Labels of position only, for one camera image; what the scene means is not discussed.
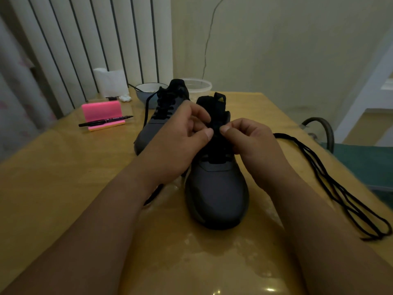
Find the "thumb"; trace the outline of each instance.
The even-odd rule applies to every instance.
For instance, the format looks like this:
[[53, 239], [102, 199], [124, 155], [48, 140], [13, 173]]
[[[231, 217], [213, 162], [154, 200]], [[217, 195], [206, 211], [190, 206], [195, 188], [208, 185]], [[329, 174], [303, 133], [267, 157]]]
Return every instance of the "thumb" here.
[[246, 136], [244, 133], [242, 133], [236, 128], [230, 127], [228, 125], [223, 125], [220, 127], [220, 132], [239, 150], [241, 150], [247, 143], [248, 136]]
[[205, 147], [211, 138], [213, 137], [214, 131], [212, 128], [204, 128], [189, 138], [190, 148], [196, 155], [200, 149]]

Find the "person's right arm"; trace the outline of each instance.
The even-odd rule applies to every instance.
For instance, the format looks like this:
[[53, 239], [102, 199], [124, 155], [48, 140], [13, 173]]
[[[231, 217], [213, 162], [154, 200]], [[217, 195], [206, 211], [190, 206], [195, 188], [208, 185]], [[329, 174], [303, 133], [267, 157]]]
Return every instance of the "person's right arm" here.
[[392, 293], [393, 268], [300, 178], [270, 128], [242, 118], [220, 130], [258, 186], [271, 197], [310, 294]]

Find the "hand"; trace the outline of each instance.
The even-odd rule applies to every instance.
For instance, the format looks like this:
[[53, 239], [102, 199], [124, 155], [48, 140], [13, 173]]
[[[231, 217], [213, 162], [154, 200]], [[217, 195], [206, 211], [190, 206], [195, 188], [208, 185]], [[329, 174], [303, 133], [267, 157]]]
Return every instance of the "hand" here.
[[233, 144], [235, 154], [240, 154], [260, 188], [267, 189], [296, 174], [268, 126], [241, 118], [222, 126], [220, 132]]
[[200, 105], [184, 101], [134, 160], [140, 172], [155, 186], [179, 177], [211, 140], [213, 129], [204, 124], [210, 120]]

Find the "black stripe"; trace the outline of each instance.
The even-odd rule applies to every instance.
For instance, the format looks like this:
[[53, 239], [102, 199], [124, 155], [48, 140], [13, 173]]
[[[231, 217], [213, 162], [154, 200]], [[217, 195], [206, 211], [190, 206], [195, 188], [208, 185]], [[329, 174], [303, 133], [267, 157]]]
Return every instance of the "black stripe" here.
[[139, 68], [141, 70], [141, 80], [142, 80], [142, 84], [144, 84], [144, 80], [143, 80], [143, 72], [142, 72], [142, 61], [141, 61], [141, 53], [139, 51], [139, 41], [138, 41], [138, 33], [136, 30], [136, 21], [135, 21], [135, 12], [134, 12], [134, 2], [132, 0], [131, 1], [131, 11], [132, 11], [132, 19], [134, 21], [134, 32], [135, 32], [135, 40], [136, 40], [136, 49], [138, 50], [138, 59], [139, 59]]
[[86, 49], [85, 41], [83, 40], [82, 31], [81, 31], [81, 28], [79, 27], [78, 19], [76, 18], [75, 9], [74, 9], [74, 7], [73, 7], [72, 1], [71, 1], [71, 0], [69, 0], [69, 1], [70, 1], [72, 13], [73, 13], [73, 15], [74, 15], [74, 19], [75, 19], [75, 22], [76, 22], [76, 27], [78, 28], [79, 36], [81, 37], [83, 49], [85, 50], [87, 62], [89, 63], [91, 75], [92, 75], [92, 77], [93, 77], [93, 79], [94, 79], [94, 84], [96, 85], [97, 93], [99, 93], [99, 91], [98, 91], [98, 86], [97, 86], [97, 82], [96, 82], [96, 78], [94, 77], [94, 73], [93, 73], [93, 68], [91, 67], [90, 58], [89, 58], [89, 55], [87, 54], [87, 49]]
[[48, 0], [48, 1], [49, 1], [49, 4], [50, 4], [51, 8], [52, 8], [53, 14], [55, 16], [55, 19], [56, 19], [56, 22], [57, 22], [57, 26], [59, 27], [61, 37], [63, 38], [64, 44], [66, 45], [66, 49], [67, 49], [68, 55], [70, 56], [71, 64], [72, 64], [72, 67], [74, 68], [74, 71], [75, 71], [75, 74], [76, 74], [76, 78], [78, 79], [79, 86], [81, 86], [83, 97], [85, 99], [85, 102], [87, 102], [85, 91], [83, 90], [83, 87], [82, 87], [81, 81], [79, 79], [78, 73], [76, 72], [76, 68], [75, 68], [75, 65], [73, 63], [73, 60], [72, 60], [72, 57], [71, 57], [71, 54], [70, 54], [70, 50], [68, 49], [68, 45], [66, 43], [66, 39], [64, 38], [63, 31], [61, 30], [59, 20], [57, 19], [57, 15], [56, 15], [55, 9], [53, 8], [53, 5], [52, 5], [52, 1], [51, 0]]
[[150, 0], [151, 8], [151, 21], [153, 23], [153, 40], [154, 40], [154, 53], [156, 55], [156, 70], [157, 70], [157, 82], [160, 82], [160, 77], [158, 75], [158, 57], [157, 57], [157, 44], [156, 44], [156, 27], [154, 24], [154, 10], [153, 10], [153, 0]]
[[115, 14], [115, 7], [113, 6], [113, 0], [111, 1], [111, 7], [112, 7], [112, 14], [113, 14], [113, 21], [115, 22], [115, 29], [116, 29], [116, 34], [117, 34], [117, 42], [119, 43], [119, 49], [120, 49], [120, 55], [121, 55], [121, 62], [123, 64], [123, 70], [125, 74], [125, 80], [128, 83], [128, 78], [127, 78], [127, 71], [125, 70], [125, 63], [124, 63], [124, 57], [123, 57], [123, 50], [121, 49], [121, 42], [120, 42], [120, 34], [119, 34], [119, 29], [117, 27], [117, 21], [116, 21], [116, 14]]
[[28, 0], [28, 1], [29, 1], [29, 4], [30, 4], [30, 7], [32, 8], [32, 11], [33, 11], [34, 17], [35, 17], [35, 19], [36, 19], [36, 21], [37, 21], [37, 24], [38, 24], [38, 26], [40, 27], [40, 30], [41, 30], [42, 36], [44, 37], [44, 40], [45, 40], [45, 42], [46, 42], [46, 46], [48, 47], [48, 49], [49, 49], [49, 52], [50, 52], [50, 54], [51, 54], [51, 56], [52, 56], [53, 62], [54, 62], [54, 63], [55, 63], [55, 65], [56, 65], [56, 69], [57, 69], [57, 71], [58, 71], [58, 73], [59, 73], [59, 75], [60, 75], [61, 81], [63, 82], [64, 88], [66, 89], [66, 92], [67, 92], [68, 98], [69, 98], [69, 99], [70, 99], [70, 101], [71, 101], [72, 107], [75, 109], [75, 105], [74, 105], [74, 103], [73, 103], [73, 101], [72, 101], [72, 99], [71, 99], [70, 93], [68, 92], [68, 89], [67, 89], [66, 83], [64, 82], [63, 76], [61, 75], [61, 72], [60, 72], [59, 66], [58, 66], [58, 65], [57, 65], [57, 63], [56, 63], [55, 56], [53, 56], [52, 49], [51, 49], [51, 48], [50, 48], [50, 46], [49, 46], [49, 43], [48, 43], [48, 40], [46, 39], [46, 36], [45, 36], [44, 30], [42, 29], [42, 27], [41, 27], [41, 24], [40, 24], [40, 21], [38, 20], [37, 14], [35, 13], [35, 10], [34, 10], [34, 7], [33, 7], [33, 4], [32, 4], [32, 1], [31, 1], [31, 0]]
[[93, 1], [92, 1], [92, 0], [90, 0], [90, 6], [91, 6], [91, 10], [93, 11], [94, 22], [96, 23], [96, 28], [97, 28], [97, 32], [98, 32], [99, 42], [100, 42], [100, 44], [101, 44], [102, 54], [104, 55], [106, 70], [109, 71], [108, 61], [106, 60], [104, 45], [102, 44], [101, 34], [100, 34], [100, 32], [99, 32], [98, 23], [97, 23], [97, 18], [96, 18], [96, 12], [95, 12], [95, 10], [94, 10], [94, 6], [93, 6]]

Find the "person's left hand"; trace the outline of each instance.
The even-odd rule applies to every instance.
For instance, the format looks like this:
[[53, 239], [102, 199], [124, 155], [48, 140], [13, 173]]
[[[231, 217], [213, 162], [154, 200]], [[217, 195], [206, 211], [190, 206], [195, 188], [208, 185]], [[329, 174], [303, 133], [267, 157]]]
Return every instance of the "person's left hand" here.
[[184, 101], [173, 116], [135, 158], [140, 173], [151, 183], [169, 183], [179, 177], [192, 159], [212, 138], [208, 112]]

